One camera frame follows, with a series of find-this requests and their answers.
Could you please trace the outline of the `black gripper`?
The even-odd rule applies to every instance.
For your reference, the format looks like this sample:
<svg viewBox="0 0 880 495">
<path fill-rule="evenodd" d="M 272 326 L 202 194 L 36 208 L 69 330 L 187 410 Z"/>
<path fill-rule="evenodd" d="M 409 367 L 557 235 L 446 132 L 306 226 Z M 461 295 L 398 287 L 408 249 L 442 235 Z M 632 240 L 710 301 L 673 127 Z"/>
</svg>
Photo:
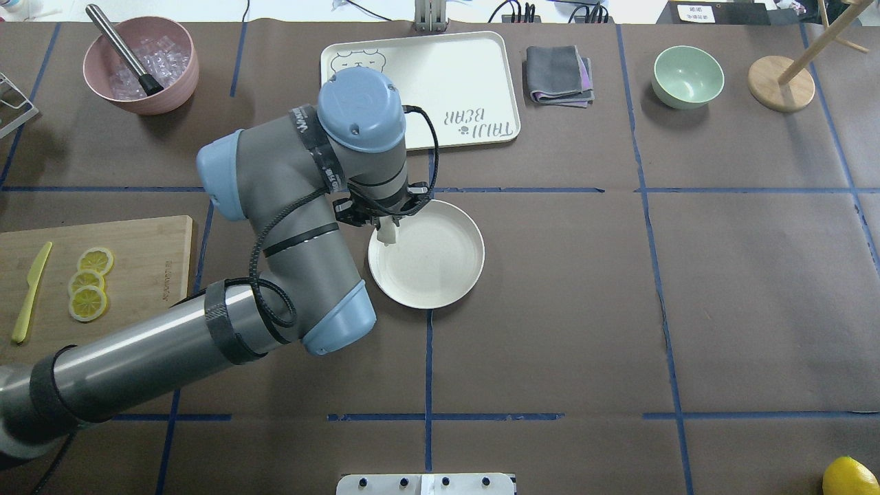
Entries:
<svg viewBox="0 0 880 495">
<path fill-rule="evenodd" d="M 342 198 L 333 200 L 333 213 L 335 220 L 346 223 L 355 228 L 371 226 L 375 230 L 381 230 L 383 223 L 399 227 L 399 215 L 386 215 L 380 211 L 371 209 L 367 204 L 356 198 Z"/>
</svg>

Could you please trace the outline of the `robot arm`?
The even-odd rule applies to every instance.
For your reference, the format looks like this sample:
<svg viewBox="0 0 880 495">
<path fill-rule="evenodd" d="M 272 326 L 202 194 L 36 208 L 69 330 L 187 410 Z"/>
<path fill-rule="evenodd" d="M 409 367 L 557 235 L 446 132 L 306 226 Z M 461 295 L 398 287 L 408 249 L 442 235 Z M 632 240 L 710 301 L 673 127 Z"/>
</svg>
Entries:
<svg viewBox="0 0 880 495">
<path fill-rule="evenodd" d="M 410 111 L 383 72 L 350 67 L 316 106 L 202 147 L 212 204 L 254 229 L 248 275 L 90 344 L 3 366 L 2 468 L 284 344 L 320 356 L 367 335 L 376 313 L 340 224 L 387 231 L 430 201 L 432 183 L 408 181 Z"/>
</svg>

